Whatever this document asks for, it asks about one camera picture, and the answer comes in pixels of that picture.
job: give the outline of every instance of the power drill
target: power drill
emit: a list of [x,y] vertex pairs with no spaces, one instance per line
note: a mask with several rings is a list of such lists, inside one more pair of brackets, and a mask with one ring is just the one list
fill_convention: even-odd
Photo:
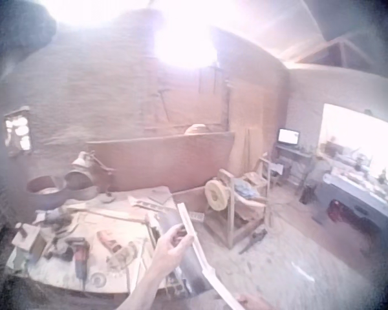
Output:
[[82,291],[85,291],[88,277],[89,242],[85,238],[67,238],[65,241],[73,248],[76,277],[82,281]]

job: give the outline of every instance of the person's hand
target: person's hand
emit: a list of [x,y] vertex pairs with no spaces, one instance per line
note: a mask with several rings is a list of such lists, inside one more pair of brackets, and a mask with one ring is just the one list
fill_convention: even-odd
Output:
[[165,278],[180,265],[193,241],[194,237],[187,234],[183,224],[172,226],[158,239],[150,270],[161,279]]
[[274,310],[266,300],[251,294],[241,294],[236,299],[246,310]]

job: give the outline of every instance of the computer monitor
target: computer monitor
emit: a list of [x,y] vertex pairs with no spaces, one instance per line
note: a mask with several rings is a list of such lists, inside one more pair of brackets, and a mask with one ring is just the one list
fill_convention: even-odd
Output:
[[280,128],[279,134],[277,135],[277,142],[285,145],[297,145],[299,143],[299,132]]

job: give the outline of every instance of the workshop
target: workshop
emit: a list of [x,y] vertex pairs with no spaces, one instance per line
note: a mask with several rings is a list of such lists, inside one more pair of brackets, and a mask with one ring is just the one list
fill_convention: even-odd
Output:
[[0,309],[388,309],[388,6],[0,1]]

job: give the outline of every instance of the screen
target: screen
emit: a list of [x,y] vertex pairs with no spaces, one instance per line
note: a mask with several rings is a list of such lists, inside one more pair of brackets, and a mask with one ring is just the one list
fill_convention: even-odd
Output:
[[298,141],[299,141],[298,131],[279,129],[279,136],[277,137],[277,142],[296,145]]

